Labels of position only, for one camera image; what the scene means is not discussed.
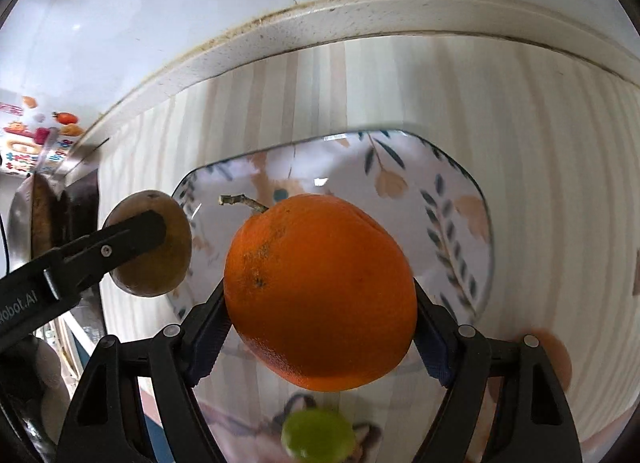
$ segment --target cable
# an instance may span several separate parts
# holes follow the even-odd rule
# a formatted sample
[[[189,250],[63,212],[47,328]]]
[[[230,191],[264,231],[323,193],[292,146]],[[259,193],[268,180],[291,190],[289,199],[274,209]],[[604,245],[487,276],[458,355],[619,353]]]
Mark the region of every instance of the cable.
[[[0,216],[0,234],[2,234],[2,246],[4,247],[4,275],[6,277],[9,274],[9,245],[6,242],[6,233],[4,233],[4,223],[2,222],[2,216]]]

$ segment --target light wood surface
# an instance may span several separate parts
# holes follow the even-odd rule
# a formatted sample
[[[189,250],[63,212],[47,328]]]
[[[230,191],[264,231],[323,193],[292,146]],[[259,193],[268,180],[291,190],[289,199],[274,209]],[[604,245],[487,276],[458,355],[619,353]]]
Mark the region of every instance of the light wood surface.
[[[242,66],[111,136],[100,149],[99,220],[132,192],[170,194],[216,160],[383,127],[431,140],[484,192],[495,273],[479,329],[558,335],[572,359],[568,400],[581,440],[623,414],[640,383],[640,91],[575,58],[485,37],[395,36]],[[123,341],[176,321],[164,297],[127,295],[108,278],[102,298],[108,331]]]

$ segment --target brown fruit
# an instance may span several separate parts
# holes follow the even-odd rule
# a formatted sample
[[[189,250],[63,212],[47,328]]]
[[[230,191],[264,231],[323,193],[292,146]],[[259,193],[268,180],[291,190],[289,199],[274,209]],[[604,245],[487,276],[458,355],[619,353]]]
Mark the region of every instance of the brown fruit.
[[[111,278],[117,287],[128,293],[156,297],[172,291],[182,282],[191,261],[191,228],[180,205],[163,192],[143,190],[118,203],[104,226],[120,223],[146,210],[154,210],[164,219],[164,242],[114,269]]]

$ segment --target black robotic claw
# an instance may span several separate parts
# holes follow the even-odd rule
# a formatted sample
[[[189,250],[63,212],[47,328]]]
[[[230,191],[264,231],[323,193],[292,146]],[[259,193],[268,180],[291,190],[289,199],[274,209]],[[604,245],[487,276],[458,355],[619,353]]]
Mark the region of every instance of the black robotic claw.
[[[0,352],[72,309],[108,271],[160,246],[166,227],[148,210],[54,248],[0,279]]]
[[[471,326],[458,326],[415,286],[415,345],[447,394],[414,463],[463,462],[489,376],[504,383],[483,463],[580,463],[571,412],[537,339],[487,339]],[[213,369],[230,327],[221,281],[182,326],[125,344],[104,337],[69,407],[56,462],[154,462],[137,382],[148,376],[175,462],[225,463],[192,388]]]

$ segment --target lime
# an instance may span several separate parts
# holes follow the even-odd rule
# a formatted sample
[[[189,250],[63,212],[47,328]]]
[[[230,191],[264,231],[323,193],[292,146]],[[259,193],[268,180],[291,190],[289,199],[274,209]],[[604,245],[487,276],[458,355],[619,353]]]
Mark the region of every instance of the lime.
[[[305,463],[340,463],[355,449],[356,436],[340,414],[305,409],[290,414],[284,422],[282,446]]]

